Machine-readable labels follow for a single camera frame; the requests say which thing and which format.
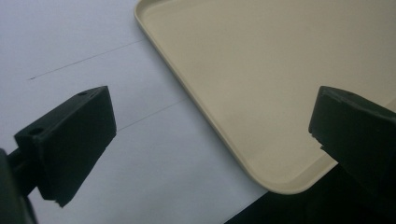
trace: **white surface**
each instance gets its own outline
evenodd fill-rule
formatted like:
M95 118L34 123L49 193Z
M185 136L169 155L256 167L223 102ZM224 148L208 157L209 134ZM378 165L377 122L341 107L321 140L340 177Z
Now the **white surface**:
M39 223L222 223L266 190L240 169L134 21L136 1L0 3L0 147L77 92L107 85L118 135Z

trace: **beige plastic tray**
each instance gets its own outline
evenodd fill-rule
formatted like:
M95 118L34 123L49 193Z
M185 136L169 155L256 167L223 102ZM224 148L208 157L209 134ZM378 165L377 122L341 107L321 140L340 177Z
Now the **beige plastic tray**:
M265 188L308 189L336 162L308 133L321 85L396 97L396 1L141 0L135 16Z

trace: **tray rim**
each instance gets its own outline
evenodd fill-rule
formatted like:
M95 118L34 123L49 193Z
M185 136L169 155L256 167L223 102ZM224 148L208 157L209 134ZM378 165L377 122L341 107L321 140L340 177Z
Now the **tray rim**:
M134 17L138 21L138 25L143 31L143 33L146 35L148 40L151 42L152 46L157 50L157 52L160 54L160 56L163 58L164 62L167 64L169 69L172 71L174 77L179 81L181 86L183 87L184 91L190 96L190 98L193 100L194 104L197 106L197 108L200 110L201 114L205 117L206 121L209 122L209 124L212 126L213 130L216 132L218 137L221 139L223 144L229 149L229 152L232 153L233 157L235 160L240 164L240 167L245 171L247 175L249 175L255 182L257 182L259 185L262 187L268 189L269 191L275 192L275 193L280 193L280 194L285 194L285 195L290 195L290 194L297 194L306 191L307 189L311 188L316 182L318 182L323 176L325 176L333 167L335 167L338 162L330 158L330 156L325 157L325 155L321 156L316 160L313 165L320 163L319 161L321 160L327 160L325 167L318 172L317 175L315 175L313 178L305 179L306 181L304 184L300 184L298 187L293 186L291 183L297 179L299 176L304 176L304 171L299 173L295 179L291 180L290 182L287 183L272 183L270 181L262 179L258 174L254 172L253 169L249 168L248 161L243 160L243 157L238 155L238 151L233 149L233 146L230 144L229 141L227 141L227 137L224 136L220 130L221 128L219 125L217 125L213 119L211 118L210 113L206 113L205 110L203 109L202 105L200 104L200 100L198 97L194 95L193 92L190 91L189 85L187 82L184 81L183 76L180 76L180 72L177 71L177 67L170 62L170 60L167 60L166 53L164 50L161 48L161 45L157 42L156 38L154 35L150 33L150 31L146 28L145 23L142 21L141 17L143 17L144 10L147 7L152 7L152 5L159 5L159 4L166 4L167 2L171 2L173 0L139 0L139 2L136 4L134 8Z

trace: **plastic tray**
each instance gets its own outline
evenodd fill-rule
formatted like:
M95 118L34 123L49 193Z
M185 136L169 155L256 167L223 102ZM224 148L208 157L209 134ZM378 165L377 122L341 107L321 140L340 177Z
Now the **plastic tray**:
M242 167L304 191L336 161L308 133L319 86L396 97L396 1L141 0L135 16Z

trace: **drawn line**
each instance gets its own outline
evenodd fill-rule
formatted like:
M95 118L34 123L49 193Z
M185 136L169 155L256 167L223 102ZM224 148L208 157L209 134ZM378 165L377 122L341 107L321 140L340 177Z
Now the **drawn line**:
M158 113L164 111L165 109L167 109L167 108L169 108L169 107L172 107L172 106L174 106L174 105L177 105L177 104L179 104L179 103L181 103L181 102L183 102L183 101L185 101L185 100L187 100L187 99L189 99L189 98L184 98L184 99L182 99L182 100L180 100L180 101L178 101L178 102L176 102L176 103L174 103L174 104L172 104L172 105L169 105L169 106L167 106L167 107L165 107L165 108L160 109L159 111L156 111L156 112L154 112L154 113L152 113L152 114L149 114L149 115L145 116L145 117L142 118L142 119L139 119L139 120L137 120L137 121L135 121L135 122L133 122L133 123L131 123L131 124L128 124L127 126L118 129L118 130L117 130L117 133L121 132L122 130L124 130L124 129L126 129L126 128L131 127L132 125L134 125L134 124L136 124L136 123L138 123L138 122L140 122L140 121L142 121L142 120L144 120L144 119L148 119L149 117L154 116L154 115L156 115L156 114L158 114Z
M61 70L61 69L64 69L64 68L66 68L66 67L69 67L69 66L71 66L71 65L74 65L74 64L76 64L76 63L82 63L82 62L85 62L85 61L87 61L87 60L89 60L89 59L92 59L92 58L95 58L95 57L104 55L104 54L106 54L106 53L109 53L109 52L111 52L111 51L114 51L114 50L117 50L117 49L122 49L122 48L128 47L128 46L130 46L130 45L132 45L132 44L136 44L136 43L142 42L143 40L146 40L146 39L137 40L137 41L135 41L135 42L132 42L132 43L129 43L129 44L127 44L127 45L118 47L118 48L116 48L116 49L111 49L111 50L108 50L108 51L105 51L105 52L102 52L102 53L93 55L93 56L91 56L91 57L89 57L89 58L86 58L86 59L83 59L83 60L81 60L81 61L77 61L77 62L75 62L75 63L67 64L67 65L65 65L65 66L63 66L63 67L60 67L60 68L51 70L51 71L46 72L46 73L43 73L43 74L41 74L41 75L38 75L38 76L35 76L35 77L31 77L31 78L29 78L28 80L33 80L33 79L35 79L35 78L37 78L37 77L42 77L42 76L44 76L44 75L47 75L47 74L49 74L49 73L56 72L56 71L58 71L58 70Z

